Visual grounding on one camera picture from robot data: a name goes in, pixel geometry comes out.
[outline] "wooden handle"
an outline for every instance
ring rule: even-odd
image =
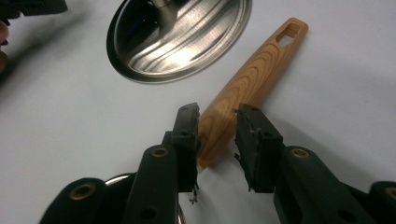
[[[245,62],[200,117],[201,149],[198,164],[206,168],[236,132],[239,104],[259,106],[289,64],[304,39],[308,26],[288,19]]]

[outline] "white surface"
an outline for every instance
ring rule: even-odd
[[[145,85],[120,76],[106,32],[120,4],[66,1],[67,13],[12,21],[0,83],[0,222],[37,223],[70,182],[136,171],[177,109],[203,112],[286,19],[308,23],[304,43],[262,110],[287,145],[314,150],[341,181],[368,190],[396,180],[396,3],[256,0],[236,44],[204,71]],[[248,192],[233,143],[199,176],[199,202],[180,196],[188,223],[277,223],[272,195]]]

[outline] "white table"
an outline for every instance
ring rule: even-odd
[[[245,60],[290,17],[310,30],[261,109],[286,145],[314,150],[343,182],[367,191],[396,180],[396,3],[253,2],[235,45],[205,70],[162,85],[120,76],[106,32],[121,0],[69,0],[69,11],[11,22],[0,83],[0,222],[37,223],[70,182],[135,172],[172,130],[177,109],[203,112]],[[189,224],[278,223],[273,195],[248,192],[231,142],[199,175]]]

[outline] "brass rivet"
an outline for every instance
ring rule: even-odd
[[[386,188],[385,192],[390,196],[390,198],[396,200],[396,188],[395,187]]]
[[[73,188],[69,197],[72,200],[79,201],[90,197],[95,192],[96,186],[93,183],[85,183]]]
[[[153,157],[165,157],[166,155],[168,155],[168,153],[168,149],[163,147],[151,151],[151,155]]]
[[[306,150],[301,149],[301,148],[294,148],[290,152],[293,156],[300,158],[300,159],[306,159],[309,157],[309,153]]]

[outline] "wood grain handle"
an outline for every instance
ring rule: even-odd
[[[239,104],[259,106],[304,39],[308,26],[288,19],[245,62],[200,117],[198,164],[206,168],[236,132]]]

